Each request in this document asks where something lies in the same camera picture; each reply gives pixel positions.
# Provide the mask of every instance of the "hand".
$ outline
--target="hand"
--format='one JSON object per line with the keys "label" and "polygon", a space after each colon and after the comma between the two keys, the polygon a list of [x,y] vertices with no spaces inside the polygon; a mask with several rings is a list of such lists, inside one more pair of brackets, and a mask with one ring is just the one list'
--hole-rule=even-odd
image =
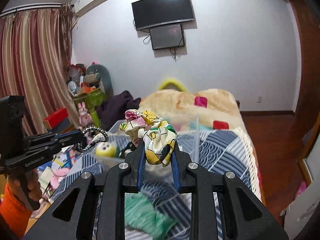
{"label": "hand", "polygon": [[[20,181],[11,174],[7,177],[7,183],[12,194],[19,201],[22,201],[23,196],[21,194],[23,194],[23,191],[20,188]],[[40,182],[38,182],[38,174],[36,173],[36,170],[32,171],[32,177],[28,179],[28,189],[30,190],[29,198],[34,201],[39,201],[42,198],[42,191],[40,189]]]}

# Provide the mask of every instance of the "bed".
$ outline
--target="bed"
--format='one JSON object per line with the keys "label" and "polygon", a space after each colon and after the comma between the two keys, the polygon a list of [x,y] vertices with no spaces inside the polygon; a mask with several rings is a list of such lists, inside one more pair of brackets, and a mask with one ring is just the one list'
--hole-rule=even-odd
{"label": "bed", "polygon": [[[264,203],[259,181],[259,170],[252,142],[246,132],[234,96],[224,90],[210,89],[194,95],[175,90],[157,91],[140,103],[139,111],[150,110],[168,120],[178,131],[177,141],[182,151],[194,150],[195,125],[199,131],[199,163],[209,171],[223,174],[233,171]],[[228,124],[227,130],[213,130],[215,121]],[[130,141],[124,134],[109,134],[120,149]],[[98,174],[107,171],[123,159],[98,161],[94,148],[83,153],[60,183],[52,196],[57,199],[82,172]],[[171,168],[147,165],[141,192],[154,208],[178,222],[167,233],[165,239],[188,239],[191,219],[191,194],[178,194],[172,186]],[[218,238],[222,239],[220,211],[217,195],[214,194],[218,222]],[[94,239],[97,226],[94,227]],[[148,234],[132,228],[125,229],[126,239],[152,239]]]}

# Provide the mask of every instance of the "green cloth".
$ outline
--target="green cloth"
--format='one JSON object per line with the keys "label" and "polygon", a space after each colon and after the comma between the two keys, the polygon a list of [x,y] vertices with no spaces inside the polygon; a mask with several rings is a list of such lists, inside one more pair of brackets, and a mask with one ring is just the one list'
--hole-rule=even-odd
{"label": "green cloth", "polygon": [[124,223],[146,232],[153,240],[163,240],[177,221],[155,210],[152,203],[139,193],[130,194],[125,198]]}

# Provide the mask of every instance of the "striped curtain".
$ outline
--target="striped curtain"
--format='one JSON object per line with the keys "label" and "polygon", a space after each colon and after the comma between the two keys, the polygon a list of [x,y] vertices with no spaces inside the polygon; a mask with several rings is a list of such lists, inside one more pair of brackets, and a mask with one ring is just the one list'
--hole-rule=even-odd
{"label": "striped curtain", "polygon": [[64,73],[64,64],[71,59],[71,34],[61,44],[66,27],[61,9],[30,10],[0,19],[0,98],[25,96],[23,128],[28,135],[46,132],[42,120],[60,107],[67,109],[73,124],[79,124]]}
{"label": "striped curtain", "polygon": [[62,64],[66,81],[68,80],[68,71],[71,65],[72,17],[73,11],[70,3],[62,3],[60,9],[60,44],[62,48]]}

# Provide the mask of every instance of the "curtain rod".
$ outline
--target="curtain rod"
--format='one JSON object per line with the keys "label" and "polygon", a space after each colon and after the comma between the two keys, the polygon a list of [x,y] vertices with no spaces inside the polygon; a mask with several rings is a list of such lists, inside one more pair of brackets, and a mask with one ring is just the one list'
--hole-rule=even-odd
{"label": "curtain rod", "polygon": [[25,4],[25,5],[19,5],[16,7],[12,7],[6,10],[3,10],[3,12],[0,14],[0,17],[7,16],[12,13],[16,12],[22,12],[22,11],[28,11],[32,9],[44,9],[44,8],[60,8],[61,3],[32,3],[32,4]]}

